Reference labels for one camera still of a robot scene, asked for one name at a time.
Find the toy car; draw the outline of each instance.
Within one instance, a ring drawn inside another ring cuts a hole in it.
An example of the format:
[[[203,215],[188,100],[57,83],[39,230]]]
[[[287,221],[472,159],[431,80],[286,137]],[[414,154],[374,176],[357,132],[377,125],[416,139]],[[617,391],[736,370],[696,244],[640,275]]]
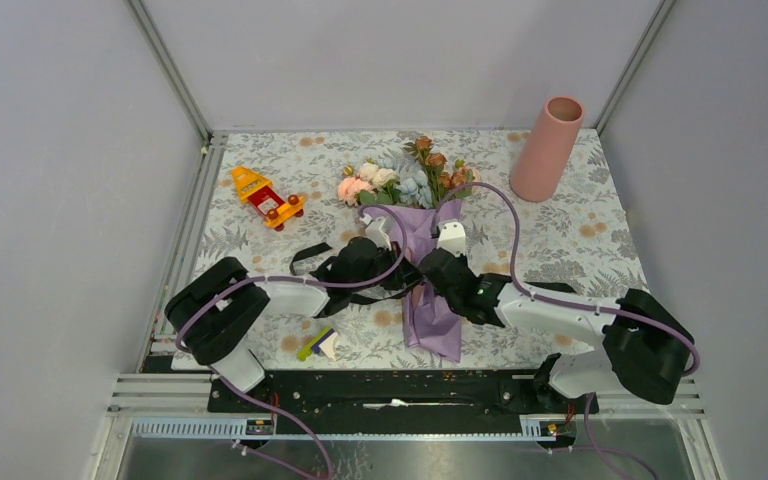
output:
[[[285,202],[274,190],[272,180],[258,175],[245,167],[231,170],[237,195],[243,203],[251,203],[266,218],[266,226],[276,232],[284,230],[284,222],[290,217],[304,215],[304,197],[290,195]]]

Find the metal frame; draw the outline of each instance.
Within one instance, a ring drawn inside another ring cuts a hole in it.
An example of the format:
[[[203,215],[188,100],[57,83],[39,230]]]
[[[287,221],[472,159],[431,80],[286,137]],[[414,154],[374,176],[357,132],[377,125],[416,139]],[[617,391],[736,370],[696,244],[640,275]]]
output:
[[[157,340],[171,337],[172,327],[163,316],[163,307],[173,295],[189,283],[192,276],[199,241],[207,221],[207,211],[213,199],[225,145],[228,143],[228,135],[215,134],[210,143],[209,147],[202,149],[198,168],[187,190],[187,202],[178,220],[175,242],[166,262],[163,280],[155,298],[152,318],[148,322],[148,329],[141,344],[142,350],[134,368],[135,372],[139,372],[142,362],[150,353],[174,352],[171,344],[157,342]]]
[[[169,49],[166,48],[166,44],[163,43],[163,38],[160,37],[160,33],[157,31],[154,21],[151,19],[148,10],[143,4],[142,0],[125,0],[125,4],[128,5],[131,14],[134,16],[134,21],[140,27],[143,35],[151,48],[154,58],[157,59],[157,63],[160,64],[160,68],[163,70],[166,79],[169,80],[169,85],[172,87],[172,91],[178,97],[181,102],[181,106],[184,108],[187,117],[190,119],[190,123],[193,124],[193,128],[196,129],[202,141],[206,144],[210,138],[210,126],[204,119],[204,115],[201,114],[198,104],[193,98],[192,93],[187,88],[187,84],[184,83],[184,79],[181,76],[181,72],[172,60],[172,56],[169,54]]]
[[[631,80],[649,52],[668,15],[678,0],[661,0],[653,17],[641,36],[628,60],[617,84],[596,121],[595,128],[601,135],[609,123],[617,105]],[[161,311],[169,297],[185,286],[193,272],[198,245],[203,234],[207,211],[212,199],[214,186],[222,163],[230,131],[211,132],[204,116],[180,71],[172,60],[157,28],[142,0],[125,0],[135,21],[139,25],[152,49],[155,58],[170,82],[170,86],[182,104],[190,122],[207,144],[201,152],[199,167],[187,191],[186,208],[178,222],[174,246],[170,252],[166,273],[155,302],[155,317],[149,322],[140,365],[149,352],[169,353],[170,344],[151,342],[154,338],[171,338]],[[210,395],[208,373],[198,374],[123,374],[116,383],[109,405],[107,431],[103,435],[103,447],[98,455],[93,478],[115,480],[124,460],[127,444],[134,435],[172,436],[175,438],[226,438],[228,432],[237,437],[236,430],[222,430],[223,426],[239,425],[248,418],[265,418],[265,415],[228,415],[207,412]],[[672,419],[681,431],[685,450],[690,458],[696,478],[725,479],[719,453],[717,452],[708,426],[708,420],[699,399],[693,379],[685,379],[679,386],[676,401],[668,407],[650,404],[631,394],[600,396],[601,412],[593,415],[598,419]],[[560,420],[562,415],[523,416],[524,431],[530,431],[534,422]],[[287,439],[303,439],[304,436],[286,435]],[[435,440],[511,440],[511,437],[485,435],[416,435],[416,436],[328,436],[332,440],[386,441],[391,439]]]
[[[120,375],[108,408],[109,433],[101,451],[95,480],[115,480],[124,460],[127,443],[134,437],[240,439],[248,419],[267,414],[216,414],[207,412],[212,374]],[[697,479],[725,480],[705,411],[692,378],[682,380],[676,401],[653,405],[631,394],[601,395],[599,420],[664,420],[678,427],[691,468]],[[325,440],[346,441],[537,441],[535,428],[544,420],[563,415],[523,415],[522,435],[321,435]],[[278,440],[307,440],[305,435],[280,435]]]
[[[672,12],[678,0],[661,0],[658,7],[655,9],[655,14],[649,20],[649,24],[646,25],[646,29],[643,31],[643,36],[640,37],[640,41],[637,42],[637,46],[634,52],[631,54],[631,58],[628,59],[622,74],[620,75],[617,84],[614,86],[614,90],[611,92],[611,96],[608,97],[608,102],[602,108],[602,112],[599,114],[599,118],[596,120],[596,133],[601,136],[605,131],[605,127],[611,120],[611,116],[617,109],[620,99],[625,94],[628,85],[640,68],[640,64],[649,53],[649,49],[652,48],[652,44],[655,42],[658,33],[661,31],[661,27],[664,26],[667,17]]]

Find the blue flower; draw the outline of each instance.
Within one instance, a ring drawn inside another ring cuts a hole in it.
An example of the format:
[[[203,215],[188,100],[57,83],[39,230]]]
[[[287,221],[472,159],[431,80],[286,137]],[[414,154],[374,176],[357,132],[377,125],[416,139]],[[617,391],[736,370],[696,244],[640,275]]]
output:
[[[422,208],[431,208],[431,188],[428,185],[419,189],[419,198],[417,200]]]
[[[422,170],[422,169],[417,170],[413,174],[413,179],[416,182],[416,184],[419,185],[420,187],[422,187],[422,186],[426,186],[427,187],[428,186],[428,175],[426,175],[425,171]]]
[[[392,157],[382,157],[375,161],[375,163],[378,164],[381,168],[389,168],[389,169],[395,169],[396,168],[396,161],[393,160]]]
[[[399,182],[399,184],[396,185],[396,189],[398,189],[402,195],[412,197],[419,192],[419,185],[416,184],[414,179],[409,177]]]

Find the purple wrapping paper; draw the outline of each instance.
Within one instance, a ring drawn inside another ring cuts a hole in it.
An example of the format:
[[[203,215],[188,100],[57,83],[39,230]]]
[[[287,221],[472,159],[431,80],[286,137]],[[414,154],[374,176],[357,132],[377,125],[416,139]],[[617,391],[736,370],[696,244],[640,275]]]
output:
[[[431,238],[431,217],[434,210],[407,207],[390,207],[408,230],[407,245],[401,245],[405,257],[414,265],[431,253],[437,240]],[[438,222],[457,219],[461,213],[461,200],[446,203],[440,209]],[[373,216],[386,215],[382,211]],[[390,229],[390,240],[401,243],[402,231],[398,224]],[[447,360],[461,360],[461,317],[452,313],[446,300],[434,295],[428,282],[423,282],[402,299],[405,345],[422,347]]]

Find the artificial flower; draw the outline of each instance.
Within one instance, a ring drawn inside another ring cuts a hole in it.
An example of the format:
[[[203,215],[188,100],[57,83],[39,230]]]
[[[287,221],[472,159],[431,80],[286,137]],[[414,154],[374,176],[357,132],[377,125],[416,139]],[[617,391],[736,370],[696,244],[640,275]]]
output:
[[[428,185],[419,189],[417,201],[419,201],[419,205],[422,208],[431,208],[431,188],[429,188]]]
[[[443,185],[447,189],[452,188],[452,176],[449,172],[440,173],[440,185]]]
[[[414,172],[413,180],[420,187],[422,187],[423,185],[428,185],[428,175],[425,174],[425,170],[419,169],[416,172]]]
[[[466,183],[466,169],[459,168],[455,170],[454,174],[452,174],[451,188],[460,187],[464,183]]]
[[[375,176],[375,172],[378,171],[378,165],[374,163],[364,163],[360,166],[360,169],[358,170],[358,176],[362,180],[366,180],[367,182],[372,180],[372,177]]]
[[[416,142],[414,143],[417,150],[431,150],[431,146],[434,145],[434,142],[432,142],[431,139],[425,135],[417,138]]]
[[[432,153],[425,159],[425,164],[429,167],[439,167],[446,163],[446,157],[442,153]]]
[[[372,185],[369,182],[361,180],[357,177],[344,178],[340,185],[337,186],[337,198],[346,202],[349,205],[357,205],[357,194],[361,190],[372,191]]]
[[[473,182],[480,182],[481,181],[481,175],[478,173],[478,169],[475,167],[461,167],[461,170],[463,170],[464,175],[466,175],[467,172],[472,172],[472,181]]]
[[[383,157],[375,161],[375,164],[381,168],[389,168],[393,170],[396,168],[396,160],[393,157]]]
[[[419,186],[416,181],[410,177],[403,179],[396,185],[396,190],[402,193],[406,197],[412,197],[419,191]]]
[[[349,205],[356,205],[357,204],[357,194],[362,192],[372,192],[372,185],[369,182],[366,182],[364,180],[358,180],[355,183],[349,185],[348,194],[350,198]]]
[[[389,182],[390,180],[398,180],[399,176],[396,174],[395,171],[390,170],[389,168],[379,168],[377,172],[375,172],[375,175],[372,176],[372,182],[373,185],[375,185],[376,188],[383,186],[385,183]]]

